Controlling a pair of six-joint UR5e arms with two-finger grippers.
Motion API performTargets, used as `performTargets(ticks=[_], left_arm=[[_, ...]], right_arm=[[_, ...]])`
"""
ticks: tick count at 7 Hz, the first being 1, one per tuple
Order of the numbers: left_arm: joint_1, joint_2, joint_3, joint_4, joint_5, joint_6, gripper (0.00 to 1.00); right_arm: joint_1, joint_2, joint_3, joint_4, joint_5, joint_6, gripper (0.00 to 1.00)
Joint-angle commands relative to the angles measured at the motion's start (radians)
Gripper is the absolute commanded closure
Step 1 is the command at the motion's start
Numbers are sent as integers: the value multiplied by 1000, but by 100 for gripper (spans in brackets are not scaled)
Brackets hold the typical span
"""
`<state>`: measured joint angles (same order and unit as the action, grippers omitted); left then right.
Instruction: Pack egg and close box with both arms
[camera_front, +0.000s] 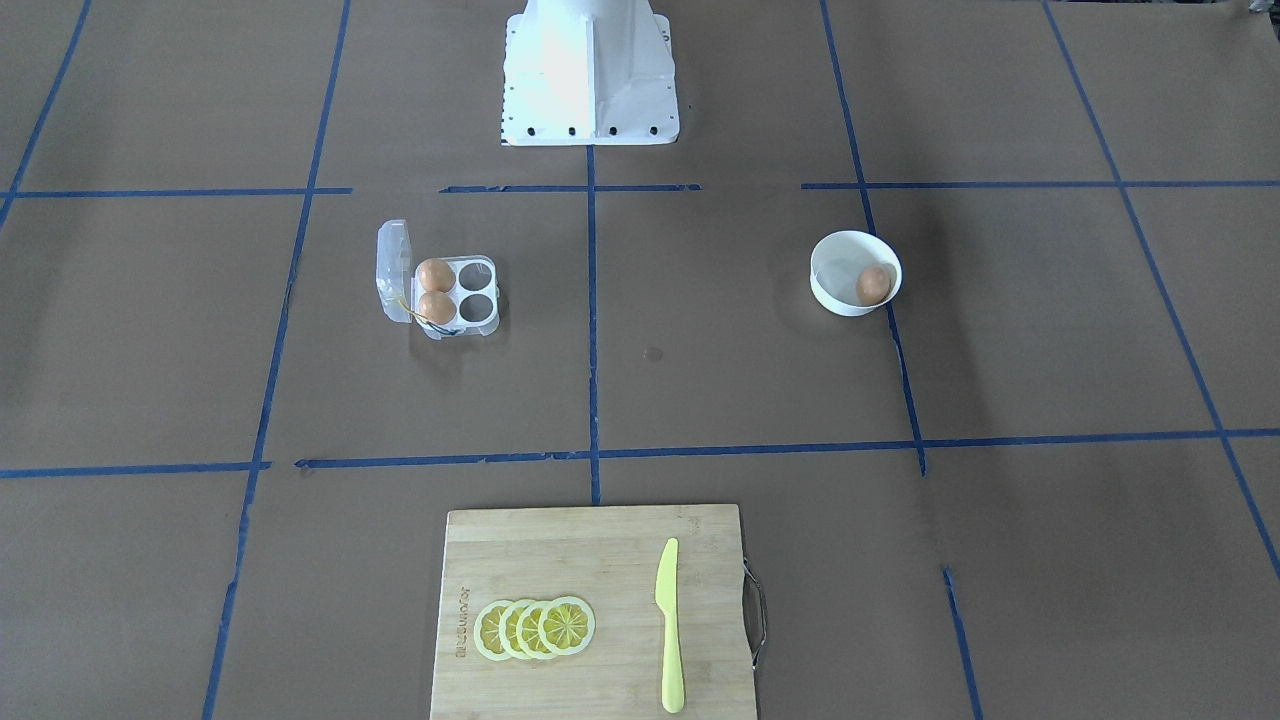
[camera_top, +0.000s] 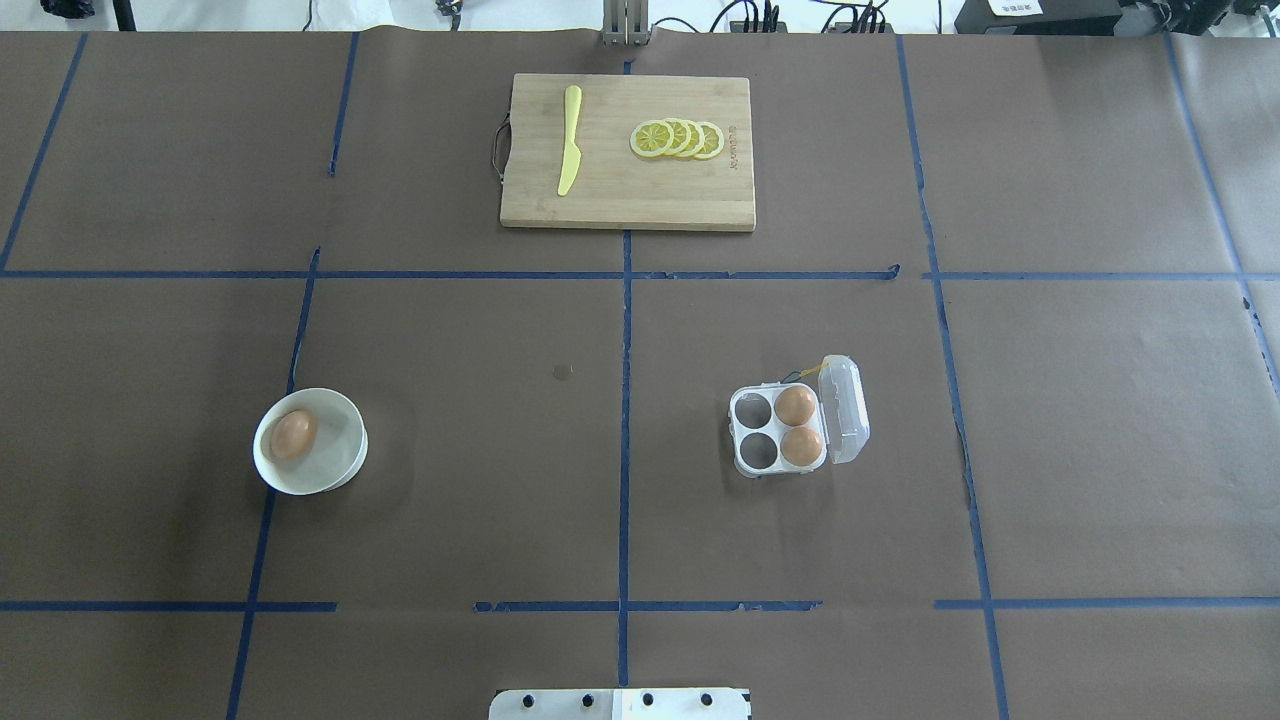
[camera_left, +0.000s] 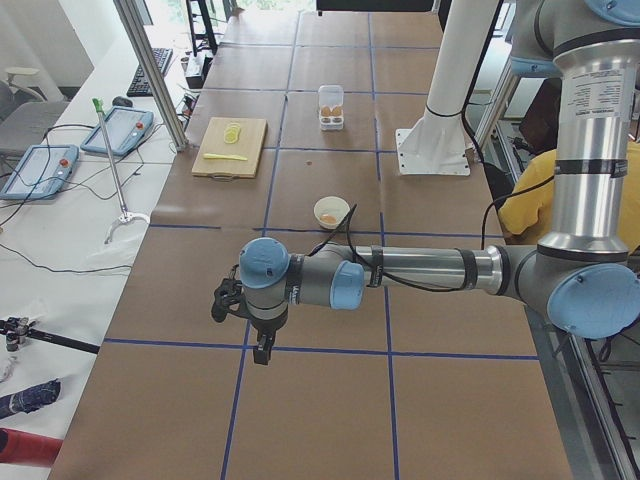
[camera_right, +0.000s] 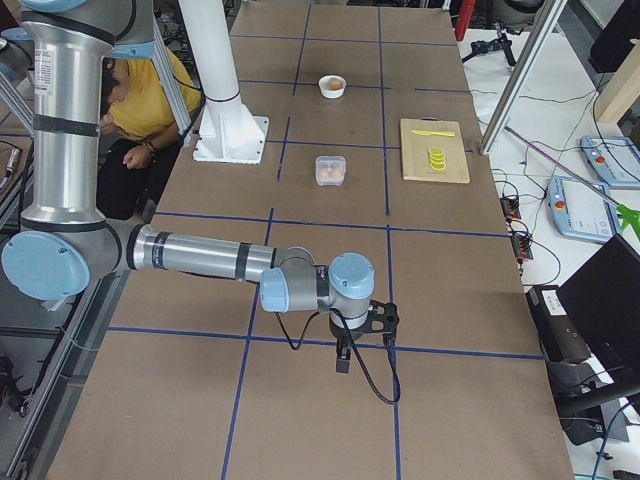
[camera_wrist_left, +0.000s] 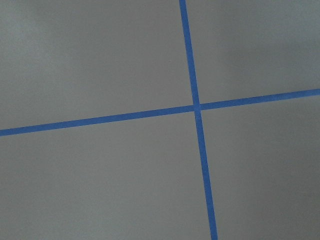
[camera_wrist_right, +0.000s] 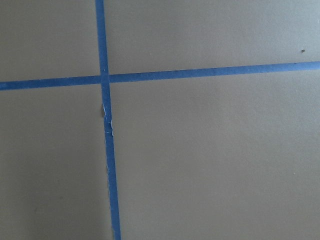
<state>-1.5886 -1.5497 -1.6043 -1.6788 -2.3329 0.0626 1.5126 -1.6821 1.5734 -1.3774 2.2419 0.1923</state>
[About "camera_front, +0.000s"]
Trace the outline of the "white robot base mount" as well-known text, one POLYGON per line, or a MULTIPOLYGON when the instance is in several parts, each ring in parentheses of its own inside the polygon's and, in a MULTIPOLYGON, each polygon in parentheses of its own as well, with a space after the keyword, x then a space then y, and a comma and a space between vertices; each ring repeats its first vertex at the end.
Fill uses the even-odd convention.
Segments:
POLYGON ((678 140, 669 19, 648 1, 529 1, 504 33, 500 142, 653 146, 678 140))

